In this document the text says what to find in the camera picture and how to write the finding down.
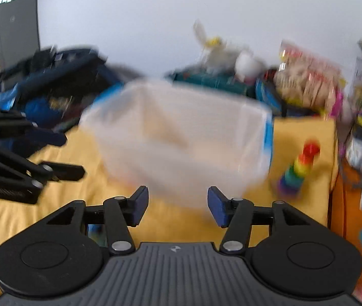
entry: white wall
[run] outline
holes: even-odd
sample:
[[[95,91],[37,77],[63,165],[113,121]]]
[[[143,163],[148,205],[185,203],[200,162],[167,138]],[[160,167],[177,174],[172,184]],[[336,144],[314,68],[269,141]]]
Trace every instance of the white wall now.
[[[192,25],[278,62],[283,38],[352,70],[362,0],[38,0],[42,46],[92,44],[113,63],[162,74],[194,62]]]

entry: food package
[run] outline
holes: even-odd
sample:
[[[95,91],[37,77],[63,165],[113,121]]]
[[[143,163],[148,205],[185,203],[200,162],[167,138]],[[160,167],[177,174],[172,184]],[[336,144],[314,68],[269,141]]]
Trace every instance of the food package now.
[[[282,63],[274,83],[282,98],[290,104],[337,116],[345,84],[341,68],[287,42],[281,44],[280,57]]]

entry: plastic container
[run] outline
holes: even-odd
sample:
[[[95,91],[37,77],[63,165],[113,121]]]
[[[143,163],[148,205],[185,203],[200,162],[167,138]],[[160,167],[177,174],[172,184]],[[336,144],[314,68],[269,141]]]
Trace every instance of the plastic container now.
[[[95,135],[111,176],[182,206],[207,208],[210,186],[240,197],[271,162],[267,106],[161,80],[128,83],[85,111],[80,127]]]

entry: rainbow stacking toy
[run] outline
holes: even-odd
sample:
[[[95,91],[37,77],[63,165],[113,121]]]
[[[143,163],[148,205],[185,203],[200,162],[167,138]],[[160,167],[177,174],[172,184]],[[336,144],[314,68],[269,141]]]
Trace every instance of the rainbow stacking toy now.
[[[277,182],[276,191],[284,197],[295,196],[300,191],[304,178],[314,165],[314,157],[319,154],[320,147],[317,142],[306,142],[303,153],[286,170]]]

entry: yellow cloth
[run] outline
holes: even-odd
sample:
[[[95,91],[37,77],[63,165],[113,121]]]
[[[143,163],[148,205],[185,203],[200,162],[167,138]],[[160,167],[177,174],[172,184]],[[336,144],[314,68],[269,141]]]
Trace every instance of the yellow cloth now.
[[[270,181],[278,180],[302,152],[303,144],[308,139],[319,141],[321,155],[304,182],[302,194],[290,203],[325,225],[331,180],[336,176],[333,121],[322,121],[318,118],[276,119],[269,180],[251,188],[245,198],[257,206],[270,206],[271,202],[277,199],[270,190]],[[99,205],[110,197],[130,196],[138,187],[125,187],[109,178],[95,141],[80,129],[74,129],[68,134],[68,142],[64,147],[49,146],[35,154],[32,161],[80,164],[85,167],[87,175],[80,182],[49,183],[37,205],[0,200],[0,244],[72,200],[83,199],[88,206]],[[141,224],[137,228],[130,228],[130,232],[136,243],[214,241],[219,245],[225,230],[218,228],[207,213],[176,207],[160,199],[151,199]],[[267,227],[253,228],[251,245],[256,245],[267,235]]]

